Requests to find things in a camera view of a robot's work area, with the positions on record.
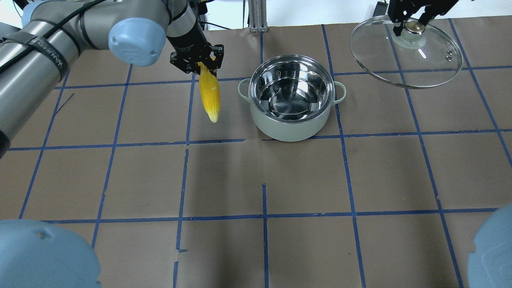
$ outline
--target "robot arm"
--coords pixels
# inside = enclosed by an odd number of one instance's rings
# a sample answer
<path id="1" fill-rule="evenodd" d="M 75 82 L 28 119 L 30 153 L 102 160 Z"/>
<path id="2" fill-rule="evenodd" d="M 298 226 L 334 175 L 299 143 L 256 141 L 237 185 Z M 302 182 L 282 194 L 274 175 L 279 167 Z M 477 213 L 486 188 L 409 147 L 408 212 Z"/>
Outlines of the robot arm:
<path id="1" fill-rule="evenodd" d="M 22 22 L 0 46 L 0 158 L 84 50 L 110 49 L 148 66 L 167 38 L 176 49 L 171 63 L 186 73 L 199 73 L 198 62 L 215 73 L 224 55 L 222 45 L 206 41 L 187 0 L 35 2 Z"/>
<path id="2" fill-rule="evenodd" d="M 393 32 L 400 36 L 404 23 L 418 10 L 425 6 L 425 12 L 419 22 L 426 26 L 438 15 L 445 15 L 459 0 L 390 0 L 388 16 L 396 24 Z"/>

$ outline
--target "pot handle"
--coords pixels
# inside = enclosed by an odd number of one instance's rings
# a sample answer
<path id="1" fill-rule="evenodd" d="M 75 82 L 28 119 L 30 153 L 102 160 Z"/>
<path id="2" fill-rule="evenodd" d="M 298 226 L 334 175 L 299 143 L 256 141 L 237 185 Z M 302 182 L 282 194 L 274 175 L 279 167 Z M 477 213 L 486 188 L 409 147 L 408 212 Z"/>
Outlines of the pot handle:
<path id="1" fill-rule="evenodd" d="M 345 97 L 347 97 L 347 87 L 345 87 L 345 85 L 343 85 L 343 83 L 338 82 L 338 81 L 334 81 L 334 84 L 336 86 L 339 86 L 339 87 L 341 87 L 343 89 L 343 97 L 341 97 L 338 100 L 333 101 L 333 103 L 332 103 L 333 106 L 338 104 L 338 103 L 340 103 L 341 101 L 343 101 L 343 99 L 345 99 Z"/>
<path id="2" fill-rule="evenodd" d="M 240 83 L 238 83 L 238 95 L 240 95 L 240 97 L 242 99 L 244 99 L 245 101 L 249 102 L 250 103 L 250 98 L 248 96 L 245 96 L 244 94 L 242 94 L 242 91 L 240 91 L 240 88 L 242 87 L 242 84 L 243 83 L 246 83 L 247 81 L 250 81 L 251 78 L 246 78 L 242 81 L 240 81 Z"/>

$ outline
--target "white wall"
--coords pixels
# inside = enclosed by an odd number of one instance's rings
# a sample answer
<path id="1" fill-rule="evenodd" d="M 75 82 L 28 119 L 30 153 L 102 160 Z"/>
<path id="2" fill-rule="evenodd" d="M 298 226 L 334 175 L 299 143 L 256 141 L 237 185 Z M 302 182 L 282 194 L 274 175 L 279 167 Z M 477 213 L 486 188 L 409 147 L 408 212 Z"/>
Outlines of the white wall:
<path id="1" fill-rule="evenodd" d="M 267 21 L 269 26 L 359 23 L 372 16 L 376 2 L 377 0 L 267 0 Z M 246 7 L 244 21 L 242 0 L 215 0 L 207 6 L 208 21 L 212 23 L 237 29 L 247 22 L 248 8 Z M 444 17 L 497 15 L 512 15 L 512 0 L 460 0 Z M 0 22 L 21 26 L 12 0 L 0 0 Z"/>

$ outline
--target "table surface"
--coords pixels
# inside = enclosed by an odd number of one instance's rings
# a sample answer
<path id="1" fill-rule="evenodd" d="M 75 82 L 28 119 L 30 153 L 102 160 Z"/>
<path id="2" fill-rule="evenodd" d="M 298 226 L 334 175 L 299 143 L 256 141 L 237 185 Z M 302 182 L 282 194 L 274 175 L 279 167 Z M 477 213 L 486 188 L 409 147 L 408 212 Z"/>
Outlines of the table surface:
<path id="1" fill-rule="evenodd" d="M 86 51 L 0 162 L 0 219 L 76 231 L 105 288 L 467 287 L 472 237 L 512 202 L 510 20 L 433 21 L 464 65 L 425 90 L 367 75 L 355 24 L 207 31 L 226 51 L 216 124 L 169 44 L 145 68 Z M 237 93 L 290 53 L 348 90 L 295 143 L 260 132 Z"/>

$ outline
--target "stainless steel pot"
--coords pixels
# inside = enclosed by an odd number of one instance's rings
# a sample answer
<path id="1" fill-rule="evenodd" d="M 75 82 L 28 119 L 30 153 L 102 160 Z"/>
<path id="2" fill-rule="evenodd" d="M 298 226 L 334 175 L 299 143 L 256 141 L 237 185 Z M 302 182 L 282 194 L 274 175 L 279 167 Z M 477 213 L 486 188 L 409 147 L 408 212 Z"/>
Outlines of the stainless steel pot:
<path id="1" fill-rule="evenodd" d="M 249 96 L 240 91 L 247 81 Z M 334 85 L 343 88 L 341 99 L 334 100 Z M 263 133 L 294 142 L 320 131 L 330 108 L 345 98 L 347 90 L 317 61 L 302 55 L 282 55 L 261 64 L 250 79 L 242 80 L 238 93 L 249 102 L 252 119 Z"/>

